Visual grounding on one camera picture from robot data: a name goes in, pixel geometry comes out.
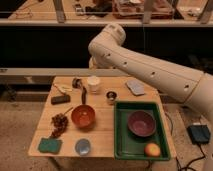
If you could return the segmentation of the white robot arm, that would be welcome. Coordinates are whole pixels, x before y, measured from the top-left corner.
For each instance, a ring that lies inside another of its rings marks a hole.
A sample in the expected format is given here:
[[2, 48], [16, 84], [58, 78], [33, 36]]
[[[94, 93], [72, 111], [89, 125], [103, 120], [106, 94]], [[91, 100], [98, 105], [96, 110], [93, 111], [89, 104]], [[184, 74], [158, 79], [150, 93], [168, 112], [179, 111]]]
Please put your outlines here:
[[213, 171], [213, 75], [126, 49], [125, 39], [123, 27], [109, 23], [91, 39], [88, 51], [99, 67], [115, 67], [203, 114], [212, 131], [203, 171]]

